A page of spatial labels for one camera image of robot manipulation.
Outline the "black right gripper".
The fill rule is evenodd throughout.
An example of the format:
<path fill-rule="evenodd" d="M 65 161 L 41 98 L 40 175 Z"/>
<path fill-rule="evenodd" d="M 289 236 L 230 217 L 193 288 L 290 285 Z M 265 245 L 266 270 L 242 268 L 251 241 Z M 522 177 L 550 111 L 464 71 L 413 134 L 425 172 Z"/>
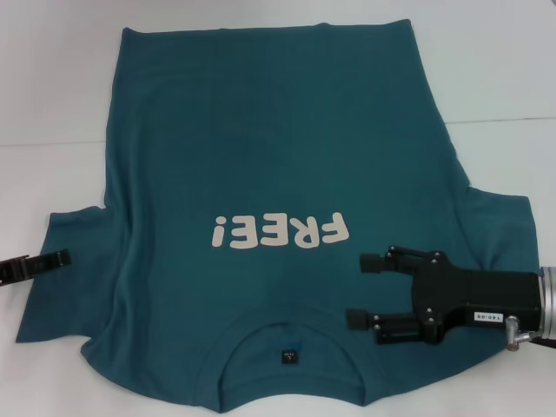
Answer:
<path fill-rule="evenodd" d="M 378 345 L 437 345 L 456 327 L 499 328 L 514 316 L 520 328 L 541 328 L 539 277 L 531 272 L 458 268 L 442 252 L 390 246 L 384 255 L 361 254 L 362 273 L 413 275 L 413 313 L 378 314 L 348 308 L 347 327 L 371 331 Z"/>

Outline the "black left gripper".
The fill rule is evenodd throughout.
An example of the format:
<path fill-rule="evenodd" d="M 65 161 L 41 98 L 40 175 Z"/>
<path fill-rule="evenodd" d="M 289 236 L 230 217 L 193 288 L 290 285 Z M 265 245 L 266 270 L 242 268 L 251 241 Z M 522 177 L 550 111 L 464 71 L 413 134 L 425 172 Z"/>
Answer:
<path fill-rule="evenodd" d="M 31 278 L 30 274 L 44 274 L 70 264 L 68 249 L 34 257 L 24 255 L 11 258 L 0 262 L 0 284 L 10 285 L 27 281 Z"/>

